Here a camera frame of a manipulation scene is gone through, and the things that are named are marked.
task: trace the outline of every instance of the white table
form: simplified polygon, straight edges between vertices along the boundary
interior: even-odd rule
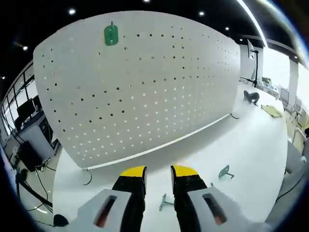
[[[239,85],[234,116],[155,152],[91,170],[93,179],[82,183],[82,171],[63,150],[54,181],[53,208],[69,221],[77,217],[78,208],[102,189],[113,187],[119,174],[129,167],[147,166],[146,210],[141,231],[179,231],[176,213],[171,206],[161,212],[162,196],[173,201],[170,165],[178,163],[198,171],[207,186],[211,182],[240,205],[244,215],[257,222],[265,221],[278,196],[287,159],[285,117],[272,118],[260,107],[243,100],[243,91],[259,92],[259,104],[271,104],[283,113],[281,101],[269,94]],[[235,177],[218,174],[226,165]]]

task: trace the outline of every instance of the yellow object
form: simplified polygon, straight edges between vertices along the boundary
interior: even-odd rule
[[[192,168],[183,167],[183,166],[179,166],[179,165],[173,165],[173,167],[175,169],[176,177],[198,175],[197,171],[195,171]]]
[[[146,168],[145,166],[129,168],[124,172],[122,172],[120,176],[143,177],[143,172],[145,168]]]
[[[261,108],[272,117],[282,117],[282,113],[272,105],[261,105]]]

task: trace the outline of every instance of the black ceiling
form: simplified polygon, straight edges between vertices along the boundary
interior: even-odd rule
[[[288,34],[256,0],[245,0],[268,39],[293,47]],[[253,22],[236,0],[49,0],[5,1],[0,14],[0,96],[32,60],[34,48],[58,29],[76,20],[109,12],[144,10],[190,18],[239,42],[240,35],[259,36]],[[76,9],[69,15],[70,8]],[[262,46],[258,40],[255,46]],[[21,45],[28,46],[23,51]]]

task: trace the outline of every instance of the floor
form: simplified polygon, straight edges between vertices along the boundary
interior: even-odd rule
[[[294,135],[294,130],[298,126],[298,124],[295,121],[294,117],[290,115],[288,112],[285,112],[285,116],[287,119],[288,137],[292,139]],[[299,151],[303,149],[303,139],[299,135],[296,136],[295,146]],[[62,147],[60,146],[55,157],[48,163],[48,167],[56,169],[61,150]],[[19,167],[20,169],[24,168],[22,162],[20,162]],[[41,178],[41,181],[48,193],[47,194],[48,200],[52,202],[55,171],[46,168],[42,172],[39,172],[39,177]],[[46,193],[42,185],[40,184],[36,172],[28,173],[27,182],[38,194],[40,194],[43,197],[46,196]],[[41,203],[35,197],[33,197],[29,192],[27,192],[22,186],[20,186],[20,199],[27,210],[34,209]],[[44,229],[45,231],[49,231],[52,229],[50,225],[53,225],[53,214],[49,212],[45,206],[41,206],[35,210],[29,211],[29,213],[32,215],[34,220],[38,221],[38,226],[40,226],[42,229]]]

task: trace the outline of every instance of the white pegboard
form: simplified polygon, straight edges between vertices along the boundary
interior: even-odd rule
[[[111,21],[119,43],[106,46]],[[140,11],[70,24],[38,45],[33,60],[46,117],[82,168],[172,142],[230,113],[240,63],[239,46],[214,29]]]

